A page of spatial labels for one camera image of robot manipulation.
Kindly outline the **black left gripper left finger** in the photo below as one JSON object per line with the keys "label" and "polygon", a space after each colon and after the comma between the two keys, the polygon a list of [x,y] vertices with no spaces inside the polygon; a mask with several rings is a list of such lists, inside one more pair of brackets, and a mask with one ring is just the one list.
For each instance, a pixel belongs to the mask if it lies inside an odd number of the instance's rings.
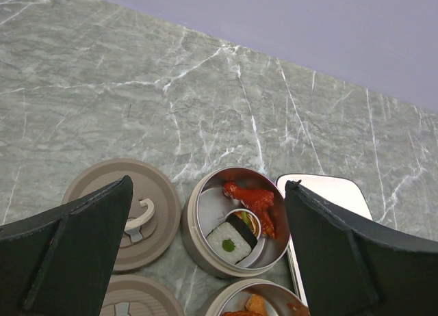
{"label": "black left gripper left finger", "polygon": [[1,226],[1,314],[99,315],[132,199],[124,176]]}

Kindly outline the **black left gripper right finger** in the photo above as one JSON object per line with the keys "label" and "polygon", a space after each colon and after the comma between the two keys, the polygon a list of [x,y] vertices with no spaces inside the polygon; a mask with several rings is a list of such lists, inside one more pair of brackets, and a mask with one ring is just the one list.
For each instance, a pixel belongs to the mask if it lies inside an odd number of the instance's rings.
{"label": "black left gripper right finger", "polygon": [[437,242],[336,206],[298,181],[285,207],[311,315],[436,315]]}

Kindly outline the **brown tin lid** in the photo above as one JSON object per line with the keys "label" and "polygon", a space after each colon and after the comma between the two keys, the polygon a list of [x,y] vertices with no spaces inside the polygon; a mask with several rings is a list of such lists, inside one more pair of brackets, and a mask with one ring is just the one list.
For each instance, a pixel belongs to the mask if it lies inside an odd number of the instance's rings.
{"label": "brown tin lid", "polygon": [[181,205],[168,177],[143,161],[103,161],[83,171],[69,185],[62,199],[64,204],[76,200],[125,175],[133,182],[133,198],[114,264],[115,272],[127,272],[152,263],[175,238]]}
{"label": "brown tin lid", "polygon": [[162,284],[138,275],[112,276],[100,315],[184,316],[176,297]]}

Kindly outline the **brown round food piece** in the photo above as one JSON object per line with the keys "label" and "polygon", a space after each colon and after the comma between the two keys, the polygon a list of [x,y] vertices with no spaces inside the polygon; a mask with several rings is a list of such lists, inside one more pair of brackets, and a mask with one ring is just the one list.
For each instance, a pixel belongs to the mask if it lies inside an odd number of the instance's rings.
{"label": "brown round food piece", "polygon": [[254,236],[256,236],[257,239],[261,237],[262,234],[262,227],[261,223],[259,221],[259,218],[250,210],[248,209],[234,209],[230,212],[228,212],[225,217],[229,217],[230,215],[236,215],[241,220],[244,221],[244,223],[251,229]]}

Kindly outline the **red sausage piece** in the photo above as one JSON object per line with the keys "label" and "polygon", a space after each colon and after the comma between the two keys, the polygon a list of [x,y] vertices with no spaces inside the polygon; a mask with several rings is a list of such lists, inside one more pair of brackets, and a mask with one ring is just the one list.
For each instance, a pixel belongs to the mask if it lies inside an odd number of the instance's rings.
{"label": "red sausage piece", "polygon": [[259,219],[262,233],[276,239],[276,230],[269,210],[274,206],[274,193],[266,189],[247,189],[239,187],[235,182],[226,182],[222,189],[225,196],[239,200]]}

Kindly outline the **sushi roll piece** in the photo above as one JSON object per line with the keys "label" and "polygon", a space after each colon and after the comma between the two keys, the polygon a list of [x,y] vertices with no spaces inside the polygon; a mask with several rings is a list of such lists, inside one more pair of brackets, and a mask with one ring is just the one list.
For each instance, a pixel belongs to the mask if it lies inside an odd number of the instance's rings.
{"label": "sushi roll piece", "polygon": [[230,215],[206,237],[210,248],[227,263],[236,265],[255,249],[258,239],[236,215]]}

